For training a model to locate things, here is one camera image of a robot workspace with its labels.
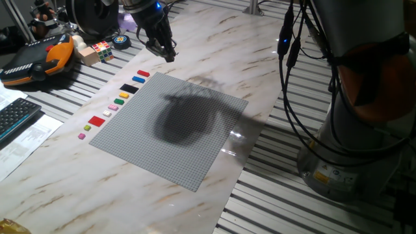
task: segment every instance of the keyboard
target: keyboard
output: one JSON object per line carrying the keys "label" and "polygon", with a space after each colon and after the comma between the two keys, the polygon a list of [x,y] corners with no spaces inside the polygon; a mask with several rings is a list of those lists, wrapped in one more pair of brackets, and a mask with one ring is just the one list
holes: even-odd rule
{"label": "keyboard", "polygon": [[0,142],[34,117],[40,109],[41,106],[19,98],[0,110]]}

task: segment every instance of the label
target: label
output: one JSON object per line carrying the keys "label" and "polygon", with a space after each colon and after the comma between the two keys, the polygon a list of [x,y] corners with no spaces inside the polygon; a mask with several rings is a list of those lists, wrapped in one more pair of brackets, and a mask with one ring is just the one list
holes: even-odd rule
{"label": "label", "polygon": [[320,161],[313,177],[331,188],[351,191],[356,183],[357,174],[344,172]]}

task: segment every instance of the pink lego brick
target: pink lego brick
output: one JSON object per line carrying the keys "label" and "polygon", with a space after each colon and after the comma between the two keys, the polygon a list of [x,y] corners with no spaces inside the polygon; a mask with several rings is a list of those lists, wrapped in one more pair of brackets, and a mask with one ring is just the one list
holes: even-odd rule
{"label": "pink lego brick", "polygon": [[79,133],[78,138],[80,138],[81,140],[84,140],[85,134],[84,133]]}
{"label": "pink lego brick", "polygon": [[113,111],[117,111],[118,107],[116,105],[109,105],[109,109]]}

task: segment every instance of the white marble surface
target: white marble surface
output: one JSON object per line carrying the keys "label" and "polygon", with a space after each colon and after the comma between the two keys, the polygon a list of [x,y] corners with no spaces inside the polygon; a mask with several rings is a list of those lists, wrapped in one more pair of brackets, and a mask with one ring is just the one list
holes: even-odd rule
{"label": "white marble surface", "polygon": [[[0,183],[0,218],[33,234],[212,233],[281,90],[274,52],[280,27],[277,19],[190,2],[172,22],[175,62],[140,52]],[[124,83],[142,86],[131,80],[138,69],[249,101],[234,129],[244,140],[228,138],[197,192],[88,144],[102,127],[83,126],[93,115],[106,118],[102,112]]]}

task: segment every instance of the wooden block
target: wooden block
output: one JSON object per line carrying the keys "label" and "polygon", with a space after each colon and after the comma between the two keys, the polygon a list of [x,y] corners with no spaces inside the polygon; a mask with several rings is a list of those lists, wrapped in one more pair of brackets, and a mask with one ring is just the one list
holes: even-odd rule
{"label": "wooden block", "polygon": [[79,52],[81,56],[81,60],[84,62],[85,65],[91,66],[97,62],[99,62],[99,57],[97,52],[92,49],[91,47],[87,47]]}

